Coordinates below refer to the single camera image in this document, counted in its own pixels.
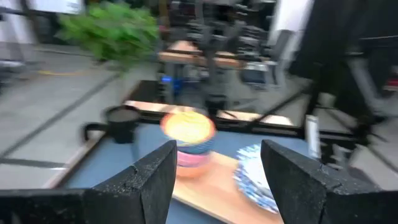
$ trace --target potted plant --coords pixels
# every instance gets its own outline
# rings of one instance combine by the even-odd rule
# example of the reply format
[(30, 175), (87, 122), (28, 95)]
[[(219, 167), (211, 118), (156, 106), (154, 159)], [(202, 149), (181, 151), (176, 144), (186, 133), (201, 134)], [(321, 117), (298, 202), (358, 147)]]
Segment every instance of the potted plant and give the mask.
[[(118, 67), (121, 97), (124, 92), (124, 77), (138, 61), (153, 53), (158, 39), (156, 19), (147, 9), (131, 9), (126, 3), (92, 4), (79, 15), (60, 16), (60, 37), (76, 43), (92, 52), (100, 62), (114, 61)], [(116, 106), (106, 110), (107, 124), (91, 123), (88, 131), (106, 131), (118, 143), (133, 142), (132, 131), (139, 119), (136, 108)]]

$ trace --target blue table surface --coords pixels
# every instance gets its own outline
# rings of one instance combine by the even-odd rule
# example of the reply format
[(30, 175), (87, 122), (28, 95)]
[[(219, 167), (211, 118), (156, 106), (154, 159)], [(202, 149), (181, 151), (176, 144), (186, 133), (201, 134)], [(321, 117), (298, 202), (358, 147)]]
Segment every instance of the blue table surface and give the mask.
[[(218, 131), (214, 142), (214, 151), (236, 158), (238, 149), (260, 144), (263, 139), (270, 139), (291, 150), (305, 156), (308, 155), (307, 143), (300, 139), (261, 136), (255, 134), (241, 134)], [(88, 156), (79, 169), (70, 177), (63, 187), (90, 188), (121, 172), (138, 159), (157, 149), (168, 139), (164, 136), (159, 125), (142, 124), (136, 130), (134, 144), (115, 144), (112, 140), (105, 140), (93, 153)], [(169, 215), (166, 223), (205, 224), (222, 223), (181, 202), (170, 202)]]

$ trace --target mug handle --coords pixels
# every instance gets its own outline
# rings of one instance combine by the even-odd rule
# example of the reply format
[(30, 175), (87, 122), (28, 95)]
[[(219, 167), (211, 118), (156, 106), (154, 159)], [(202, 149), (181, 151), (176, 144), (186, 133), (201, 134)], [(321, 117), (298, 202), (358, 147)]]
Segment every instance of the mug handle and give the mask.
[(84, 142), (90, 140), (89, 132), (90, 131), (106, 131), (108, 129), (108, 125), (101, 123), (88, 123), (83, 126), (82, 135)]

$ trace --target black mug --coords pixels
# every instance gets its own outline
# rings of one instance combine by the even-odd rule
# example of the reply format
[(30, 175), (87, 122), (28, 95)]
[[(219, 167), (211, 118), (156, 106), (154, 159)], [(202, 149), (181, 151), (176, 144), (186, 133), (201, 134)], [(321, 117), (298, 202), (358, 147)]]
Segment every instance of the black mug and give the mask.
[(128, 105), (109, 108), (104, 113), (106, 124), (88, 123), (83, 126), (83, 140), (90, 139), (90, 131), (104, 131), (105, 135), (114, 139), (118, 144), (134, 142), (134, 130), (138, 126), (140, 112)]

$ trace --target blue and white plate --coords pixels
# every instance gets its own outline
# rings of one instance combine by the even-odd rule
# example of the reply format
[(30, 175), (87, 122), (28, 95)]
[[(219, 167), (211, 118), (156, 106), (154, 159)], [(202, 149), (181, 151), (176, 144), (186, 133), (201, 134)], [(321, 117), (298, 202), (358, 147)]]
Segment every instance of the blue and white plate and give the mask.
[(272, 213), (278, 213), (278, 207), (268, 186), (261, 163), (261, 145), (255, 144), (238, 151), (239, 164), (234, 179), (242, 193), (254, 203)]

